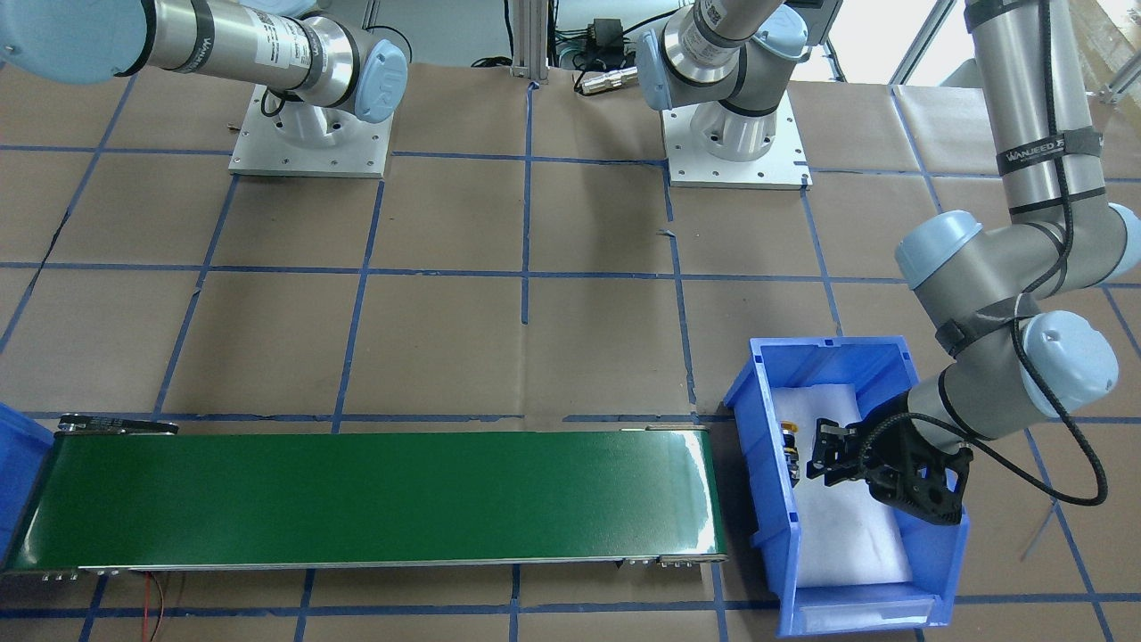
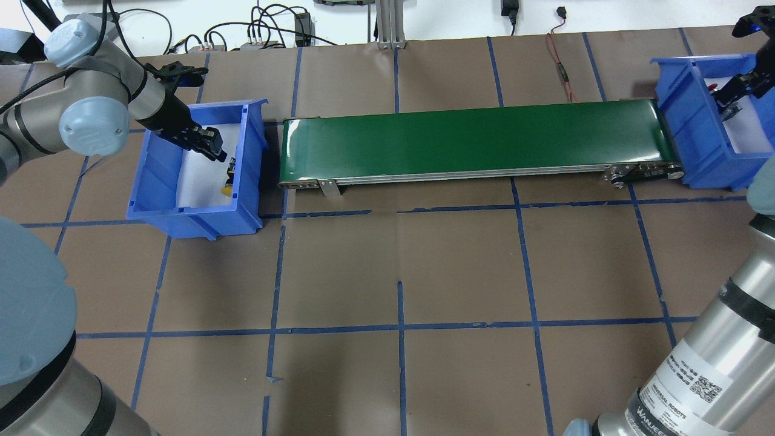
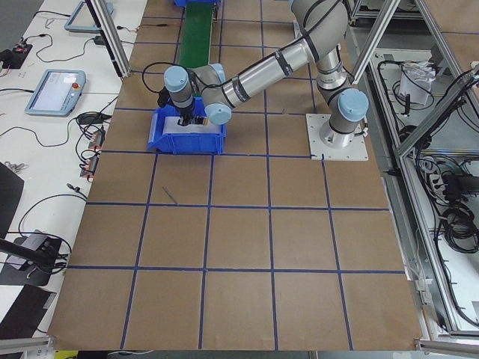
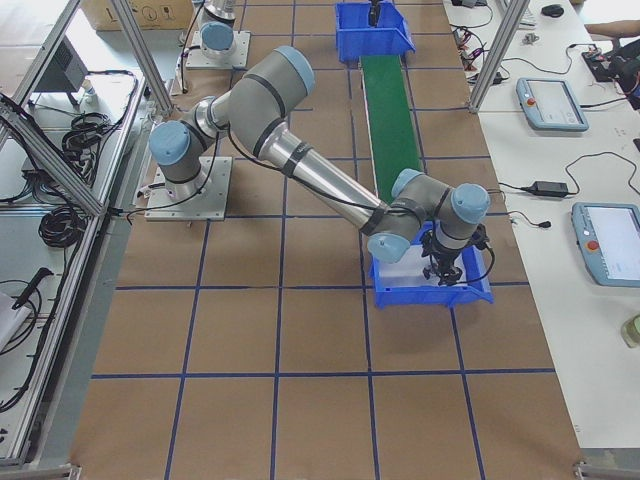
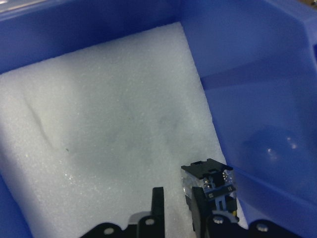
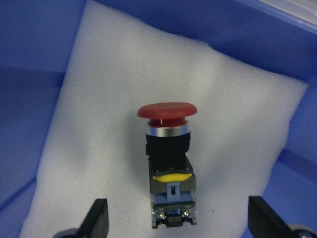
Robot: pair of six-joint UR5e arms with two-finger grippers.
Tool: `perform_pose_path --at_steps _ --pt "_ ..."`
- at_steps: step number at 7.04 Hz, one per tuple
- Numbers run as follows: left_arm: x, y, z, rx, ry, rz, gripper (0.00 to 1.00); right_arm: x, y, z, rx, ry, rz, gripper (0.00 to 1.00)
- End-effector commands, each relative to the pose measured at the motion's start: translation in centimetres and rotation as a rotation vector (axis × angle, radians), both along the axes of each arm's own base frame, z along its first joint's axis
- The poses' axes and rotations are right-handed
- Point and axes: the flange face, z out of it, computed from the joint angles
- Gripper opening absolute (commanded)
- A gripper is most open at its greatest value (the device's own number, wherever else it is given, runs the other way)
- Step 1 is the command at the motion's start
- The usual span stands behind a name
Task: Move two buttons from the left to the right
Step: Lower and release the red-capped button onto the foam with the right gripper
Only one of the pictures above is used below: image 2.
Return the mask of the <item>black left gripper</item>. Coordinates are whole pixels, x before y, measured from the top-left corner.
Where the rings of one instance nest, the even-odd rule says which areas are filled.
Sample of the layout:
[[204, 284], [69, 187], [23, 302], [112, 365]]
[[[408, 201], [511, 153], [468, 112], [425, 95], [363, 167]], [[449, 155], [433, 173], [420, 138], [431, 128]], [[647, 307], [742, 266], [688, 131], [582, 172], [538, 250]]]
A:
[[215, 127], [202, 127], [197, 122], [163, 130], [163, 138], [185, 151], [201, 154], [210, 161], [224, 162], [228, 154], [223, 149], [221, 132]]

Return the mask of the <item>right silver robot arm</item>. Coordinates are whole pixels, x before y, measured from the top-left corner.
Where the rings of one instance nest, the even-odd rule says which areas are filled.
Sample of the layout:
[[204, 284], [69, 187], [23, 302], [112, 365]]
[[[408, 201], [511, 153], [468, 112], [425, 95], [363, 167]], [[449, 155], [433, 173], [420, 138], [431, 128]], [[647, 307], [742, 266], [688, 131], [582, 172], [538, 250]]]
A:
[[656, 94], [686, 183], [747, 186], [753, 249], [620, 413], [575, 419], [567, 435], [733, 435], [773, 394], [773, 157], [735, 165], [725, 121], [745, 97], [773, 102], [773, 6], [733, 36], [767, 35], [754, 55], [656, 59]]

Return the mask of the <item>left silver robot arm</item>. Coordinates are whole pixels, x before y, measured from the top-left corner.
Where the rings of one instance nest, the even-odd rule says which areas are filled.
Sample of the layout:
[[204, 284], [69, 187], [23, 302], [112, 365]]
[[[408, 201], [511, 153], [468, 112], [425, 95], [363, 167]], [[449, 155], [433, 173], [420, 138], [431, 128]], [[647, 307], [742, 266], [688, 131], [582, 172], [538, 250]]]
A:
[[[31, 160], [75, 151], [116, 154], [130, 122], [186, 151], [224, 161], [216, 128], [202, 127], [164, 85], [82, 19], [44, 45], [65, 77], [61, 90], [2, 108], [2, 181]], [[76, 359], [77, 301], [58, 256], [2, 218], [2, 434], [155, 435], [143, 417]]]

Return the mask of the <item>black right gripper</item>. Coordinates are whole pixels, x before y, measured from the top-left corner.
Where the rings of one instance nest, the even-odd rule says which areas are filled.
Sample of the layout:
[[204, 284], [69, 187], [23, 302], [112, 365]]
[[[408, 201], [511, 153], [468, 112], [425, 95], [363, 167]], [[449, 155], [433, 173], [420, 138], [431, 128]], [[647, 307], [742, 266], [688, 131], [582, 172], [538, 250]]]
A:
[[772, 89], [774, 78], [773, 73], [751, 71], [747, 74], [736, 74], [727, 83], [729, 82], [744, 86], [744, 96], [763, 97]]

